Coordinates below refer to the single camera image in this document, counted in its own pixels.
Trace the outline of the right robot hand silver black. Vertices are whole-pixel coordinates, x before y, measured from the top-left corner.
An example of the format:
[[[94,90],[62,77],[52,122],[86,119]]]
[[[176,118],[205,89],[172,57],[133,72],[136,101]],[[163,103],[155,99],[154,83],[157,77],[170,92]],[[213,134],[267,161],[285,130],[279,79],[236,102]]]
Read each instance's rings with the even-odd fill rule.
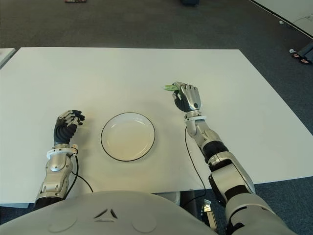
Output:
[[[173,86],[176,87],[173,99],[177,108],[185,113],[200,110],[201,98],[197,87],[182,82],[175,82]]]

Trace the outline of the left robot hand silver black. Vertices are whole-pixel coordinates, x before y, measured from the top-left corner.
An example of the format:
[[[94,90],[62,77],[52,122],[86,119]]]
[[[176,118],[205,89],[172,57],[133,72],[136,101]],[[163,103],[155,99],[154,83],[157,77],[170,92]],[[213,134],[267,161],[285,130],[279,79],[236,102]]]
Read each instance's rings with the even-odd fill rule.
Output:
[[[82,125],[84,120],[85,116],[78,110],[68,110],[59,115],[54,127],[54,145],[69,144],[77,127]]]

